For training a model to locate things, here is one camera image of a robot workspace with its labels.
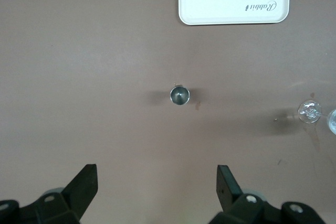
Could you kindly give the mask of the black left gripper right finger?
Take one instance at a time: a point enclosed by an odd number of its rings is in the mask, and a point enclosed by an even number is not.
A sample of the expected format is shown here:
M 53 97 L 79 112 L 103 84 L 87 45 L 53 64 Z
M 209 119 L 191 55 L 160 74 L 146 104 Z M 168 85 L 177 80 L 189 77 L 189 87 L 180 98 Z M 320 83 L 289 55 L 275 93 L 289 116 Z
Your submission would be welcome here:
M 288 201 L 275 208 L 252 193 L 243 193 L 227 165 L 218 165 L 216 192 L 222 210 L 211 221 L 216 223 L 325 223 L 310 206 Z

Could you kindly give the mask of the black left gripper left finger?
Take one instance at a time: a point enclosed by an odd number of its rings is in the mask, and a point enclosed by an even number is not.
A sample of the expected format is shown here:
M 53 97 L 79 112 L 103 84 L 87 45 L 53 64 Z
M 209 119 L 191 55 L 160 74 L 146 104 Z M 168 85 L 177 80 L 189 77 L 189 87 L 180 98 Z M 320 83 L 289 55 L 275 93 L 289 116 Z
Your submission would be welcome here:
M 87 164 L 65 188 L 49 190 L 25 207 L 2 200 L 1 223 L 80 223 L 97 192 L 97 166 Z

